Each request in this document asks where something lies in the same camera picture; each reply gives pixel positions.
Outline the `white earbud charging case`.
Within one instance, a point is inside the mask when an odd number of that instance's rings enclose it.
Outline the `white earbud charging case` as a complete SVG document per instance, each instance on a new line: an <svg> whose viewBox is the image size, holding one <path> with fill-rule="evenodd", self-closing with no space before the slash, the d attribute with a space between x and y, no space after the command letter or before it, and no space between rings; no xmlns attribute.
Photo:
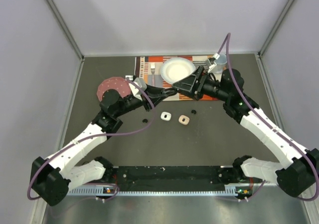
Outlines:
<svg viewBox="0 0 319 224"><path fill-rule="evenodd" d="M160 118L164 121L170 121L171 120L171 113L169 112L162 112L160 115Z"/></svg>

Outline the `pink beige earbud charging case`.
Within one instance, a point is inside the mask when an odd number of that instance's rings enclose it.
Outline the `pink beige earbud charging case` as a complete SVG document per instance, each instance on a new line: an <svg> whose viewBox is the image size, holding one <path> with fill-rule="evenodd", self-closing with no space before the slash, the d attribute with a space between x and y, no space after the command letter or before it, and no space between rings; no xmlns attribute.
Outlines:
<svg viewBox="0 0 319 224"><path fill-rule="evenodd" d="M178 122L183 124L183 125L188 125L189 124L189 121L190 121L190 118L185 116L185 115L181 115L179 118L178 118Z"/></svg>

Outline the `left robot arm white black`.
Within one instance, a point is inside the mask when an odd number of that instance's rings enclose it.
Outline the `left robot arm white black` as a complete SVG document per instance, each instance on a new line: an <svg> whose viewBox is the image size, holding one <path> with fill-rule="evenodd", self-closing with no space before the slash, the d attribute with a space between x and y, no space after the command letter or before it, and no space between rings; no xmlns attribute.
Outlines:
<svg viewBox="0 0 319 224"><path fill-rule="evenodd" d="M65 147L48 156L36 158L31 166L27 198L43 199L50 206L60 203L69 191L94 180L109 182L113 170L103 157L77 166L89 152L110 137L119 136L120 116L139 107L150 111L164 99L174 96L174 88L158 88L145 83L116 80L104 86L100 111L88 126Z"/></svg>

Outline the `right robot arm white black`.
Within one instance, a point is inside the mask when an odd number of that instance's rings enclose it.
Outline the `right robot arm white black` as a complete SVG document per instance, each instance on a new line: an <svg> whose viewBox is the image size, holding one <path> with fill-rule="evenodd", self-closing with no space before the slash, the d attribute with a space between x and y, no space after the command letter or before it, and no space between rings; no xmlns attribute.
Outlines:
<svg viewBox="0 0 319 224"><path fill-rule="evenodd" d="M249 177L278 185L286 194L298 198L312 185L319 184L319 151L297 144L265 115L259 105L243 93L239 71L226 69L221 80L213 80L203 67L173 83L178 93L199 100L204 95L223 101L225 112L254 134L277 158L263 161L251 156L237 158L232 170L238 182Z"/></svg>

